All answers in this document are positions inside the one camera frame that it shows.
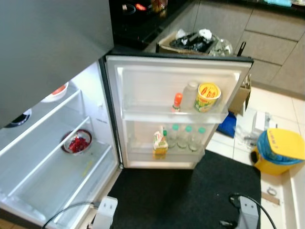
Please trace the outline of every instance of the green cap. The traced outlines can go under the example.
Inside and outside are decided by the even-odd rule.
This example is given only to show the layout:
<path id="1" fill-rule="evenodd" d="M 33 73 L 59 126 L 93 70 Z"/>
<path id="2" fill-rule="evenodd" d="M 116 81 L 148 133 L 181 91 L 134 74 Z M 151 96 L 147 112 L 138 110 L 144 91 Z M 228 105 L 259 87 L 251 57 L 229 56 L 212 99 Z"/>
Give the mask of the green cap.
<path id="1" fill-rule="evenodd" d="M 186 131 L 186 132 L 191 132 L 191 131 L 192 131 L 192 127 L 188 125 L 188 126 L 185 128 L 185 131 Z"/>
<path id="2" fill-rule="evenodd" d="M 178 130 L 179 129 L 179 125 L 178 124 L 174 124 L 173 125 L 173 130 Z"/>
<path id="3" fill-rule="evenodd" d="M 205 132 L 205 128 L 200 127 L 200 128 L 198 129 L 198 132 L 199 132 L 200 134 L 203 134 L 203 133 Z"/>

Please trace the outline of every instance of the red light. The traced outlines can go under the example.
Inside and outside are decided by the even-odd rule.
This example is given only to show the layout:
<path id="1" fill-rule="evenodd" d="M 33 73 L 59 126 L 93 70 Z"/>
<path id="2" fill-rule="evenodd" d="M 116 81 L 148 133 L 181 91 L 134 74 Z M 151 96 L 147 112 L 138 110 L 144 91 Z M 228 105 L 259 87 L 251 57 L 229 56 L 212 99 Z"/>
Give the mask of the red light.
<path id="1" fill-rule="evenodd" d="M 139 4 L 139 3 L 135 4 L 135 7 L 136 7 L 138 10 L 141 10 L 141 11 L 146 10 L 146 7 L 143 6 L 143 5 L 141 5 L 141 4 Z"/>

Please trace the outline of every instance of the black cable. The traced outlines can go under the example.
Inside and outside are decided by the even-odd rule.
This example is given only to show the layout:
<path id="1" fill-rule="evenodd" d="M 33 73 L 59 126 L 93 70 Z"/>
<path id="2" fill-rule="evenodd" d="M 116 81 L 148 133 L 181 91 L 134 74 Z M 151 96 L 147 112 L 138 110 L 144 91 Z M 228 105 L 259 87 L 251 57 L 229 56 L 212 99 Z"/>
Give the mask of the black cable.
<path id="1" fill-rule="evenodd" d="M 64 208 L 63 210 L 57 212 L 54 216 L 52 216 L 52 218 L 50 218 L 50 219 L 42 226 L 41 229 L 45 229 L 46 226 L 47 226 L 53 219 L 55 219 L 59 214 L 61 214 L 62 212 L 66 211 L 66 210 L 69 210 L 69 209 L 71 209 L 71 208 L 77 207 L 77 206 L 88 205 L 88 204 L 92 204 L 93 206 L 95 206 L 95 202 L 83 201 L 83 202 L 78 202 L 78 203 L 72 204 L 72 205 L 70 205 L 70 206 Z"/>
<path id="2" fill-rule="evenodd" d="M 258 203 L 255 199 L 253 199 L 252 197 L 249 197 L 247 195 L 241 194 L 241 193 L 233 193 L 229 196 L 229 199 L 231 199 L 232 197 L 246 197 L 246 198 L 252 200 L 255 204 L 257 204 L 261 208 L 261 210 L 264 211 L 264 213 L 267 215 L 268 219 L 270 220 L 272 227 L 274 229 L 276 229 L 275 223 L 273 223 L 273 221 L 272 221 L 270 215 L 268 214 L 268 212 L 266 211 L 266 209 L 260 203 Z"/>

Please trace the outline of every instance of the orange bottle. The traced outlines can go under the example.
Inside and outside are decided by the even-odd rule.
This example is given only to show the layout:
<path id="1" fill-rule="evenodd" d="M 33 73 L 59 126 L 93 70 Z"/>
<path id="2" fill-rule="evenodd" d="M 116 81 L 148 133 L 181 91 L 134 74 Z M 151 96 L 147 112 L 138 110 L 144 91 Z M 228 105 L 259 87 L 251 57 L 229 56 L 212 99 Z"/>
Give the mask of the orange bottle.
<path id="1" fill-rule="evenodd" d="M 180 111 L 180 103 L 182 100 L 182 93 L 176 93 L 175 100 L 173 102 L 172 112 L 179 112 Z"/>

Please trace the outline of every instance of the bowl of red berries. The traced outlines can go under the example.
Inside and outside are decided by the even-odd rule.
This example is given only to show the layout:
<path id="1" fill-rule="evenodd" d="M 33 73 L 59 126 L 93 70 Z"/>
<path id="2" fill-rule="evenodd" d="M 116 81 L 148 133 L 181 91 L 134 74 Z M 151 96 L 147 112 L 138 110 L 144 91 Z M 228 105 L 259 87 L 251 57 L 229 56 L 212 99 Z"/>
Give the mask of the bowl of red berries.
<path id="1" fill-rule="evenodd" d="M 61 140 L 65 139 L 72 131 L 66 133 Z M 88 130 L 80 129 L 68 139 L 62 146 L 66 153 L 78 155 L 86 151 L 92 142 L 92 135 Z"/>

